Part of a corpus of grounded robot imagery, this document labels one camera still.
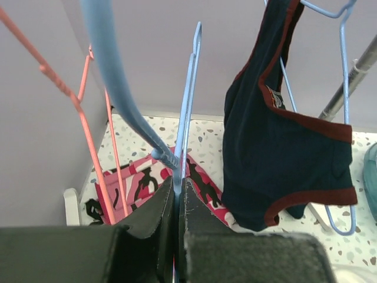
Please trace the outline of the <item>light blue wire hanger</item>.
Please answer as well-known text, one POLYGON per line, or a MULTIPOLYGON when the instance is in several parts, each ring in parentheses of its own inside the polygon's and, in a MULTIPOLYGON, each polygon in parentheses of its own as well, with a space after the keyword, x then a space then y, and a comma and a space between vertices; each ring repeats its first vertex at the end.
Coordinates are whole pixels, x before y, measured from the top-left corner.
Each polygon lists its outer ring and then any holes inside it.
POLYGON ((184 279, 185 253, 183 233, 185 221, 183 183, 186 178, 186 157, 190 131, 191 111, 200 58, 202 24, 197 23, 193 37, 193 50, 184 87, 179 117, 176 145, 170 150, 160 136, 152 129, 139 112, 131 95, 127 77, 121 63, 114 28, 111 1, 81 1, 85 26, 97 59, 97 65, 107 93, 124 121, 153 147, 152 157, 161 161, 173 171, 174 192, 174 282, 184 279))

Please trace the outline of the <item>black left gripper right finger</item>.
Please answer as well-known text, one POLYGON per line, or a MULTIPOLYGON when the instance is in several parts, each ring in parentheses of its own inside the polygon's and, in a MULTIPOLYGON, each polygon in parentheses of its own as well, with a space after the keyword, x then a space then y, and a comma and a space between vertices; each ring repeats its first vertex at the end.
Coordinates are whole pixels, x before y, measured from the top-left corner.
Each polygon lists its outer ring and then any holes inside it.
POLYGON ((182 193, 180 197, 180 212, 178 217, 178 244, 177 247, 177 282, 187 282, 187 261, 184 249, 185 233, 204 234, 202 252, 211 263, 211 272, 218 268, 215 264, 224 264, 229 256, 227 249, 218 240, 224 240, 226 236, 234 232, 226 227, 224 223, 199 199, 194 181, 185 178, 182 181, 182 193))

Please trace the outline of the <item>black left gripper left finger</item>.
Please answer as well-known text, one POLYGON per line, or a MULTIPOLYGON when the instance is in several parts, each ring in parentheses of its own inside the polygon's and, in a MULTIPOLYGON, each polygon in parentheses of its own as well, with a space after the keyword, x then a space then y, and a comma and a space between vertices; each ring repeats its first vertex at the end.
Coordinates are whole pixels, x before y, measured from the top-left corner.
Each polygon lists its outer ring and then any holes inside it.
POLYGON ((172 282, 174 192, 166 178, 155 194, 117 224, 114 282, 172 282))

